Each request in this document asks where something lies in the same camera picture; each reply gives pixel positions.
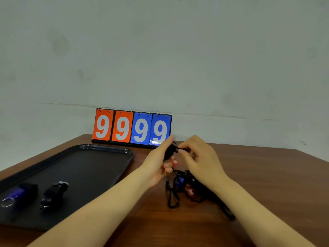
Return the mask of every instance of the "pile of black lanyards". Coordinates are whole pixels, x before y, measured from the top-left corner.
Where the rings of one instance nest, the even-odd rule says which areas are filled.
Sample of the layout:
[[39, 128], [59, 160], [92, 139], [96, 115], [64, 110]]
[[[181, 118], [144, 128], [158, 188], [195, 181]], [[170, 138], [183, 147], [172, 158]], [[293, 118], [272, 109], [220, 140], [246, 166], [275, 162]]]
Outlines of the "pile of black lanyards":
[[[219, 204], [221, 210], [223, 213], [230, 219], [234, 220], [235, 216], [230, 211], [230, 209], [224, 204], [222, 200], [219, 199], [219, 197], [216, 196], [211, 190], [209, 190], [207, 187], [205, 187], [202, 183], [200, 183], [189, 170], [181, 171], [181, 170], [173, 170], [173, 173], [176, 175], [174, 178], [173, 186], [170, 187], [169, 180], [166, 182], [166, 189], [169, 191], [169, 198], [168, 198], [168, 207], [175, 209], [179, 206], [179, 196], [178, 192], [184, 192], [188, 198], [193, 202], [201, 203], [204, 200], [208, 199], [214, 203]], [[195, 200], [191, 198], [187, 191], [185, 190], [185, 186], [189, 184], [191, 188], [194, 190], [196, 194], [198, 194], [201, 198], [199, 200]], [[177, 199], [177, 203], [174, 205], [171, 205], [171, 194], [174, 195], [174, 197]]]

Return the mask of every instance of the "hand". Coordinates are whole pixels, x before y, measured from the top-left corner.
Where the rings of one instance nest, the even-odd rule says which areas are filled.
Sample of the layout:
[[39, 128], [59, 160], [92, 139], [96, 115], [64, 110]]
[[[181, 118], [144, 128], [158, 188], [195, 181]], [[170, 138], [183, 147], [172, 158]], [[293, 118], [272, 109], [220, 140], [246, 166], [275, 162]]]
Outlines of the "hand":
[[143, 173], [146, 174], [149, 187], [155, 186], [164, 176], [172, 173], [172, 161], [174, 161], [175, 164], [178, 163], [175, 161], [174, 156], [163, 162], [164, 152], [171, 145], [172, 140], [173, 137], [169, 136], [168, 139], [163, 141], [157, 149], [154, 149], [149, 153], [143, 164], [140, 166]]
[[215, 150], [200, 137], [194, 135], [178, 147], [191, 149], [190, 153], [185, 150], [178, 150], [178, 152], [183, 156], [194, 177], [210, 190], [214, 191], [218, 182], [228, 179]]

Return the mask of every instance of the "brown table top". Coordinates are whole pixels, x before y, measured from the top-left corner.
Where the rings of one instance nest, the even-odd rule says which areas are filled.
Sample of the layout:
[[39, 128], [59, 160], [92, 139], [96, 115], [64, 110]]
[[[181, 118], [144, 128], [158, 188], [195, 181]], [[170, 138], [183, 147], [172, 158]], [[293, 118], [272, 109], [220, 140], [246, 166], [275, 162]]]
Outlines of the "brown table top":
[[[73, 145], [90, 144], [84, 134], [0, 172], [8, 177]], [[313, 242], [329, 243], [329, 163], [294, 149], [211, 144], [225, 172], [275, 215]], [[149, 149], [136, 155], [123, 174], [139, 167]], [[178, 155], [180, 170], [187, 169]], [[178, 209], [167, 207], [165, 179], [148, 190], [106, 246], [253, 246], [238, 221], [229, 221], [209, 201], [181, 194]], [[40, 231], [0, 226], [0, 246], [26, 246]]]

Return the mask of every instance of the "person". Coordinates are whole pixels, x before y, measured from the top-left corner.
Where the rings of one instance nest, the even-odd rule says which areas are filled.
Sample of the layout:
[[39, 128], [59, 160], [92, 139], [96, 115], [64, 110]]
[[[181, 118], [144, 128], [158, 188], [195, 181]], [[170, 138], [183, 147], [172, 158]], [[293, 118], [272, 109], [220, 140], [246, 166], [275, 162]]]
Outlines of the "person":
[[[162, 162], [173, 137], [152, 150], [143, 164], [111, 189], [86, 204], [32, 242], [29, 247], [104, 246], [138, 199], [172, 172]], [[179, 145], [191, 173], [213, 191], [233, 212], [257, 247], [314, 246], [272, 214], [224, 172], [214, 149], [198, 136]]]

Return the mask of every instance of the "forearm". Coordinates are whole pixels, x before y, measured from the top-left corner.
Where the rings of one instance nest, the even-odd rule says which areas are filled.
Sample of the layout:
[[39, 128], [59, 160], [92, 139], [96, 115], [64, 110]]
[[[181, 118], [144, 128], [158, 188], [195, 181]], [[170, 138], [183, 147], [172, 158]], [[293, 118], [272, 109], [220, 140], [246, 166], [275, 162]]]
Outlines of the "forearm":
[[314, 246], [236, 182], [227, 179], [216, 187], [216, 195], [230, 208], [257, 247]]
[[147, 189], [143, 172], [137, 169], [29, 247], [103, 246]]

